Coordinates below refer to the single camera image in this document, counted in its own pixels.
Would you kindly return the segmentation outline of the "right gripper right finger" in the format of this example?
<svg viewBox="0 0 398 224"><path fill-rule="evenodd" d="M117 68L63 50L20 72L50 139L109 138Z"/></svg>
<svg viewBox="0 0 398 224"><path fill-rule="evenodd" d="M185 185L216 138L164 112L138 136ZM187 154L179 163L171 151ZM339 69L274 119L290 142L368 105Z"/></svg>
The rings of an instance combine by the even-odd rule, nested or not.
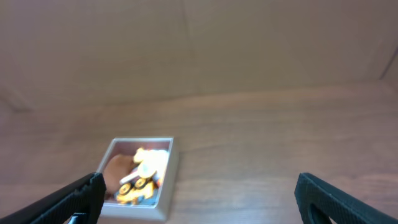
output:
<svg viewBox="0 0 398 224"><path fill-rule="evenodd" d="M294 195L304 224L397 224L397 219L311 173L299 174Z"/></svg>

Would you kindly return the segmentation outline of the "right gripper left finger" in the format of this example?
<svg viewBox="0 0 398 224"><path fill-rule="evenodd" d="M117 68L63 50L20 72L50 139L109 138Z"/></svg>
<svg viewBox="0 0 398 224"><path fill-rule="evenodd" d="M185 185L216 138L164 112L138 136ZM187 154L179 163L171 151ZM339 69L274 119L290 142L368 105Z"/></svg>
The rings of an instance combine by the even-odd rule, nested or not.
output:
<svg viewBox="0 0 398 224"><path fill-rule="evenodd" d="M103 175L90 173L62 189L1 218L1 223L88 223L98 221L104 204Z"/></svg>

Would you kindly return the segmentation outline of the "brown plush toy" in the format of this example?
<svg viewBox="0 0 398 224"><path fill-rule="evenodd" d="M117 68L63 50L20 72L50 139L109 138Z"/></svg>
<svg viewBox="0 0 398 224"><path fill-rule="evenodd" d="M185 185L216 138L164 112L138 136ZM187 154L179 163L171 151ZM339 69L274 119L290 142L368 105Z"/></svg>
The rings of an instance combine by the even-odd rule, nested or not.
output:
<svg viewBox="0 0 398 224"><path fill-rule="evenodd" d="M106 185L105 200L112 200L113 195L121 187L120 180L129 175L135 167L134 156L131 155L118 154L108 162L103 171Z"/></svg>

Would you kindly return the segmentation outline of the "yellow toy crane truck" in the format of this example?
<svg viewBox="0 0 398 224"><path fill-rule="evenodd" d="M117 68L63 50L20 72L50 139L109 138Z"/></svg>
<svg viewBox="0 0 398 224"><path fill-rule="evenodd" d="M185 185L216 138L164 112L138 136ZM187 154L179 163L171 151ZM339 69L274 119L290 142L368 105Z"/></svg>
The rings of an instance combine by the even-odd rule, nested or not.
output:
<svg viewBox="0 0 398 224"><path fill-rule="evenodd" d="M149 179L138 179L123 184L115 193L117 203L123 205L154 205L158 187Z"/></svg>

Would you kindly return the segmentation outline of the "white plush duck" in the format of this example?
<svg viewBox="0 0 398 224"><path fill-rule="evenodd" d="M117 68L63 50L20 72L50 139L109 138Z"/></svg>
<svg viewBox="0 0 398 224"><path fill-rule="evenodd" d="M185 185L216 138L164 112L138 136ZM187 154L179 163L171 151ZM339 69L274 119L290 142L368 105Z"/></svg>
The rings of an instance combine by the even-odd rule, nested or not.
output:
<svg viewBox="0 0 398 224"><path fill-rule="evenodd" d="M134 163L147 164L156 169L156 173L150 178L158 187L161 187L164 181L164 175L167 168L169 153L163 149L144 149L139 148L134 155Z"/></svg>

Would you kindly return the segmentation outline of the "yellow cat rattle drum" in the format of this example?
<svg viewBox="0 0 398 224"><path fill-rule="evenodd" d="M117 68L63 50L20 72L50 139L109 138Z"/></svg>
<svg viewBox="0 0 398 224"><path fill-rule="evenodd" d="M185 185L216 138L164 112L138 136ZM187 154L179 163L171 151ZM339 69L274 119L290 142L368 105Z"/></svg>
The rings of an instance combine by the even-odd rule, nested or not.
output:
<svg viewBox="0 0 398 224"><path fill-rule="evenodd" d="M123 185L138 177L140 179L148 179L151 178L155 173L156 169L153 166L147 164L140 164L139 166L134 168L129 175L123 177L119 181L119 183Z"/></svg>

